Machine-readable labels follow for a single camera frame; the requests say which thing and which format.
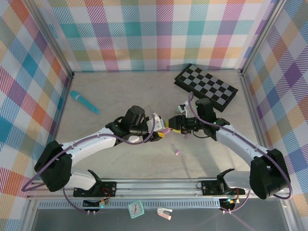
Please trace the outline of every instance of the white bottle opener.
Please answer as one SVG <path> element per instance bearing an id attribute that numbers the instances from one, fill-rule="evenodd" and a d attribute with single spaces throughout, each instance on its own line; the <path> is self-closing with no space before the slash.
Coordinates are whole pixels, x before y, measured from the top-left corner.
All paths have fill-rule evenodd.
<path id="1" fill-rule="evenodd" d="M 172 209 L 168 208 L 158 208 L 157 209 L 157 214 L 160 215 L 163 218 L 166 218 L 168 220 L 171 220 L 171 216 L 169 215 L 168 212 L 172 212 Z"/>

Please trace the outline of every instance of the clock face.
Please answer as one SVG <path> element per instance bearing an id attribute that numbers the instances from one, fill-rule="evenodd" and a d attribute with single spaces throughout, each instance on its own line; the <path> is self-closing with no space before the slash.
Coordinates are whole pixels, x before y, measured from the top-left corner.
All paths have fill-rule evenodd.
<path id="1" fill-rule="evenodd" d="M 144 214 L 144 209 L 141 201 L 136 201 L 128 205 L 128 210 L 131 218 L 136 218 Z"/>

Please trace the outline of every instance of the plaid wall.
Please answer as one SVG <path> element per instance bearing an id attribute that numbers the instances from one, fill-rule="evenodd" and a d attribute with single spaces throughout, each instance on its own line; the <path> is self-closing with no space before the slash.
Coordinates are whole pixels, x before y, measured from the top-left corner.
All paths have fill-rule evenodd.
<path id="1" fill-rule="evenodd" d="M 68 82 L 22 0 L 0 0 L 0 231 L 17 229 L 21 187 L 53 138 Z"/>
<path id="2" fill-rule="evenodd" d="M 238 69 L 275 0 L 36 2 L 73 70 L 118 71 Z"/>
<path id="3" fill-rule="evenodd" d="M 285 154 L 308 230 L 308 0 L 289 0 L 248 71 L 269 144 Z"/>

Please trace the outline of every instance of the blue marker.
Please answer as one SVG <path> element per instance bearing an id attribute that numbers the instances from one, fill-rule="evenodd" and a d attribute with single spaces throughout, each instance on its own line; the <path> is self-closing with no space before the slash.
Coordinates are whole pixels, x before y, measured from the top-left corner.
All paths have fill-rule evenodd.
<path id="1" fill-rule="evenodd" d="M 78 93 L 77 91 L 72 90 L 70 92 L 70 95 L 72 96 L 73 99 L 77 100 L 79 103 L 81 103 L 82 105 L 87 107 L 90 111 L 92 111 L 96 114 L 100 113 L 100 111 L 93 104 L 91 104 L 88 100 L 83 98 L 83 96 L 80 95 L 80 93 Z"/>

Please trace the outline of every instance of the chessboard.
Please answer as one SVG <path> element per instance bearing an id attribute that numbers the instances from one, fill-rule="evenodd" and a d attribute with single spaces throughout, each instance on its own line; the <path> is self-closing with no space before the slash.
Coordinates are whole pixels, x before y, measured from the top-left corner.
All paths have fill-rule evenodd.
<path id="1" fill-rule="evenodd" d="M 175 78 L 174 83 L 187 92 L 192 91 L 199 99 L 208 98 L 213 103 L 213 107 L 220 112 L 225 110 L 238 91 L 192 64 L 189 64 Z"/>

